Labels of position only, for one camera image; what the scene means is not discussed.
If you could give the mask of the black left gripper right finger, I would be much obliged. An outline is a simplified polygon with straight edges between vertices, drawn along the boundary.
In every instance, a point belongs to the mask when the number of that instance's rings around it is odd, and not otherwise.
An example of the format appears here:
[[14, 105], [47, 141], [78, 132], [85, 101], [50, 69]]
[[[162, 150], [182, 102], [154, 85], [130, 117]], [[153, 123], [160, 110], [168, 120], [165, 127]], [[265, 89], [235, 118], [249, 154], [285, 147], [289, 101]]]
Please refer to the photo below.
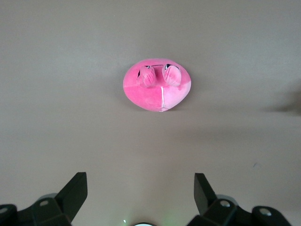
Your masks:
[[194, 176], [194, 200], [199, 211], [189, 226], [289, 226], [278, 210], [255, 206], [247, 212], [227, 198], [219, 198], [203, 173]]

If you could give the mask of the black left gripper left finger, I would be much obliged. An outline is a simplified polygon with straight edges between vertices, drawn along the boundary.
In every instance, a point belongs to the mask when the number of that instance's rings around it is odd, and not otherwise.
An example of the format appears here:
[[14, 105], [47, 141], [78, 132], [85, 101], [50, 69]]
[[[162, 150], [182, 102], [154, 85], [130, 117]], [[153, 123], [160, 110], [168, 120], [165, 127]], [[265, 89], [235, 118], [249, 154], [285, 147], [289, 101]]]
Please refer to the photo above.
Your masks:
[[70, 226], [87, 198], [87, 174], [78, 172], [55, 194], [18, 211], [13, 204], [0, 206], [2, 226]]

